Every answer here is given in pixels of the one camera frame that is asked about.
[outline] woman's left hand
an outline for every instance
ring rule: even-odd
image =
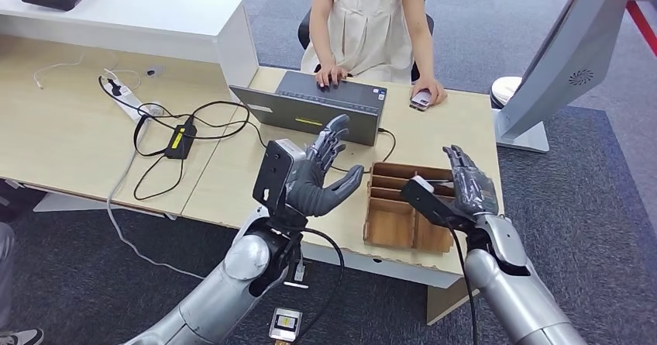
[[[428,90],[432,95],[432,100],[429,105],[437,105],[440,102],[443,102],[445,98],[447,98],[447,91],[445,91],[445,88],[442,87],[442,84],[440,84],[435,78],[432,76],[420,76],[420,78],[415,82],[415,85],[413,86],[411,99],[413,99],[413,97],[415,97],[415,95],[423,89]]]

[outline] wooden desk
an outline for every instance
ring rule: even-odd
[[[35,85],[35,71],[77,62],[82,54],[81,65],[44,71],[39,74],[44,89]],[[148,67],[164,66],[166,70],[157,78],[142,76],[135,95],[141,102],[158,101],[174,114],[191,112],[217,99],[230,101],[217,64],[0,36],[0,130],[7,133],[0,145],[0,178],[86,198],[107,197],[127,165],[135,127],[98,85],[103,67],[112,67],[116,60],[116,70],[134,70],[142,75]],[[118,76],[128,85],[136,83],[132,74]],[[212,107],[203,111],[201,118],[228,122],[235,110],[234,106]],[[168,121],[177,123],[176,119]],[[198,126],[199,136],[223,131]],[[165,147],[171,134],[170,129],[150,123],[143,151]],[[133,198],[132,189],[155,159],[138,157],[115,201],[180,214],[216,146],[216,140],[196,140],[184,162],[181,183],[173,191],[144,202]],[[139,193],[168,188],[177,180],[179,170],[180,161],[162,160]]]
[[[274,91],[284,70],[261,67],[251,88]],[[451,91],[440,106],[427,112],[408,107],[410,87],[371,81],[369,84],[388,88],[388,96],[381,126],[397,137],[397,148],[388,160],[391,163],[417,164],[449,168],[442,147],[461,146],[493,178],[501,203],[500,174],[493,131],[490,102],[485,95]],[[244,119],[238,111],[233,120]],[[315,139],[307,133],[260,126],[263,139],[289,138],[299,147]],[[375,147],[348,143],[335,163],[344,168],[353,164],[369,167],[389,151],[392,140],[380,135]],[[222,140],[212,155],[201,180],[183,210],[183,216],[223,226],[239,228],[257,207],[251,197],[263,156],[256,131],[247,127],[242,133]],[[330,171],[326,181],[331,183],[341,174]],[[456,248],[446,254],[427,254],[413,250],[396,250],[363,243],[363,223],[366,214],[366,183],[327,216],[310,219],[308,227],[330,235],[345,251],[346,265],[359,270],[384,274],[433,287],[429,290],[428,322],[433,323],[466,301],[462,269]],[[464,235],[459,236],[465,246]],[[304,236],[304,255],[315,260],[337,263],[335,251],[328,243],[314,236]]]

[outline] speaker grille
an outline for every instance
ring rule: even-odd
[[[570,75],[570,78],[568,78],[568,82],[570,85],[580,86],[593,80],[593,76],[595,76],[593,71],[583,69],[573,72],[573,74]]]

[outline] laptop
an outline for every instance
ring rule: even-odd
[[[276,93],[231,85],[230,89],[262,124],[319,133],[340,114],[349,116],[349,134],[343,140],[374,146],[387,89],[340,81],[320,88],[314,75],[287,71]]]

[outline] gray carpet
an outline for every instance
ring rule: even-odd
[[[657,240],[605,114],[566,108],[547,122],[552,150],[500,149],[508,215],[539,274],[592,344],[657,337]],[[234,231],[195,221],[117,212],[146,254],[200,274],[223,257]],[[12,328],[41,326],[48,344],[113,344],[157,321],[196,284],[140,260],[101,211],[27,213],[18,237]],[[306,292],[268,295],[228,344],[271,343],[273,308],[321,305],[337,268],[316,263]],[[470,312],[425,321],[422,285],[348,270],[337,302],[304,343],[468,344]],[[476,299],[480,343],[507,343]]]

